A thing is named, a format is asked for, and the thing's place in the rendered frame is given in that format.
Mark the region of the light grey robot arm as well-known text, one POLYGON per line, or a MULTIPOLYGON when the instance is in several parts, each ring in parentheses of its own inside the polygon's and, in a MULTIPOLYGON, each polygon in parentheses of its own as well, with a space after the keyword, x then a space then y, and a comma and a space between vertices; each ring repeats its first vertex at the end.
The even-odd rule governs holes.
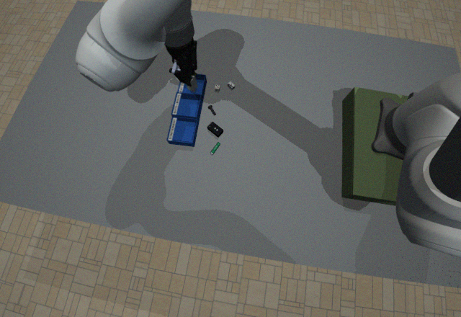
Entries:
MULTIPOLYGON (((123 90, 164 45, 191 41, 191 6, 192 0, 108 0, 79 42, 79 73, 105 91, 123 90)), ((403 160, 396 215, 407 239, 461 258, 461 72, 412 92, 403 104, 382 99, 371 148, 403 160)))

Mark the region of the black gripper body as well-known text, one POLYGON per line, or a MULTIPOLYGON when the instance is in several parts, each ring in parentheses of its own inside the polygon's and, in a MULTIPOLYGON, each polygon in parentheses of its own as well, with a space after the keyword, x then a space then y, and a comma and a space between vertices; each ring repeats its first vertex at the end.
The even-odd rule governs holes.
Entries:
POLYGON ((173 48, 166 46, 167 51, 172 57, 172 62, 174 63, 174 59, 176 60, 176 64, 179 66, 185 66, 184 64, 184 57, 186 56, 189 58, 188 54, 192 52, 194 49, 194 39, 192 38, 189 43, 183 45, 181 47, 173 48), (181 58, 180 58, 181 57, 181 58))

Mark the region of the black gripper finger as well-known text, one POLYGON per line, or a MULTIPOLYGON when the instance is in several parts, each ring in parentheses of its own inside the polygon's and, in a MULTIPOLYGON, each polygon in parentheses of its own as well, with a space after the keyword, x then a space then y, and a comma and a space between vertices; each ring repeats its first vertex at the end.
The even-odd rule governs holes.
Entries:
POLYGON ((184 56, 184 64, 185 66, 179 66, 176 64, 176 60, 174 59, 174 65, 172 68, 169 69, 170 73, 173 73, 175 77, 180 80, 180 82, 184 83, 187 85, 188 90, 190 91, 196 91, 194 82, 191 76, 191 73, 189 71, 189 61, 188 57, 184 56), (179 66, 179 67, 178 67, 179 66))
POLYGON ((188 56, 189 56, 188 61, 189 61, 190 73, 191 73, 191 76, 192 76, 192 79, 193 79, 193 82, 194 82, 194 86, 195 86, 195 88, 197 88, 198 85, 197 85, 197 81, 196 81, 196 78, 195 78, 195 76, 197 76, 197 73, 194 72, 194 70, 197 70, 197 41, 196 40, 194 40, 194 49, 188 56))

